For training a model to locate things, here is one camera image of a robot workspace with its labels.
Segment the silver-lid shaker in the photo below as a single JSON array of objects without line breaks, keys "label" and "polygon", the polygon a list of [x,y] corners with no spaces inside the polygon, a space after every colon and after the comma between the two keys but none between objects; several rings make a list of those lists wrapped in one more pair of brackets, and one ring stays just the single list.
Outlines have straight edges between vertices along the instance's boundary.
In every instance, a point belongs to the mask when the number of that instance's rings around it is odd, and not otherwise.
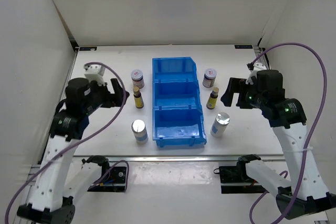
[{"label": "silver-lid shaker", "polygon": [[144,144],[148,141],[148,133],[144,121],[134,120],[131,124],[131,130],[138,143]]},{"label": "silver-lid shaker", "polygon": [[211,127],[211,135],[216,138],[223,136],[227,126],[230,123],[230,117],[225,112],[220,112],[215,116],[214,123]]}]

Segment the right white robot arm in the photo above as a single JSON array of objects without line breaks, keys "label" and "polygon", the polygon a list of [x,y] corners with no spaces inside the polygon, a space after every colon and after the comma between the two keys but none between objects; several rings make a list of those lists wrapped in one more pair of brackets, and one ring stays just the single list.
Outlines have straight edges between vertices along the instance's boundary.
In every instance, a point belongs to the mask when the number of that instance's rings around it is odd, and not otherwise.
[{"label": "right white robot arm", "polygon": [[285,97],[283,76],[277,70],[260,70],[248,79],[230,78],[221,97],[224,106],[231,106],[238,94],[237,107],[260,109],[269,122],[282,148],[289,180],[270,169],[255,154],[241,156],[236,165],[236,177],[254,180],[273,195],[288,220],[335,208],[335,194],[329,192],[317,169],[311,147],[306,143],[306,115],[297,99]]}]

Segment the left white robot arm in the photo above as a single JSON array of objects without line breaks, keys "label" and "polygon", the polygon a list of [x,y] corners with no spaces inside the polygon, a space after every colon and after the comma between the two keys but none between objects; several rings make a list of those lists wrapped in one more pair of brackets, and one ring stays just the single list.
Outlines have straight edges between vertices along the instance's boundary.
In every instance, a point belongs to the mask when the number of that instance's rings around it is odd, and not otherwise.
[{"label": "left white robot arm", "polygon": [[112,166],[103,156],[84,160],[84,169],[66,183],[70,164],[89,125],[89,116],[99,108],[122,109],[129,97],[119,78],[112,78],[114,92],[101,77],[74,78],[65,88],[66,97],[55,109],[49,130],[49,143],[36,179],[35,191],[20,205],[17,216],[35,223],[71,223],[75,203],[91,187],[110,177]]}]

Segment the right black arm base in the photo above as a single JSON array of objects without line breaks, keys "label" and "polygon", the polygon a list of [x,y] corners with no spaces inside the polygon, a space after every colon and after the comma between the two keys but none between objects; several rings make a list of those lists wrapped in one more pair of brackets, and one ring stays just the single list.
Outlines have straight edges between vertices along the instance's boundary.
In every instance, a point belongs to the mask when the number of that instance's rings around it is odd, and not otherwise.
[{"label": "right black arm base", "polygon": [[243,180],[236,166],[219,166],[213,173],[220,178],[221,194],[262,194],[266,191],[253,179]]}]

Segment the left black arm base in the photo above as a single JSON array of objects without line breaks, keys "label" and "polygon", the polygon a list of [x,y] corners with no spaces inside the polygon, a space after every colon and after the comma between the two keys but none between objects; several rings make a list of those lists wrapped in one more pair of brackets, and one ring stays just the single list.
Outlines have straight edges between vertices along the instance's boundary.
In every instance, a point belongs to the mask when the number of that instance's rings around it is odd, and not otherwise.
[{"label": "left black arm base", "polygon": [[130,166],[127,161],[118,161],[102,168],[102,175],[108,173],[100,181],[93,184],[88,192],[125,193],[128,187]]}]

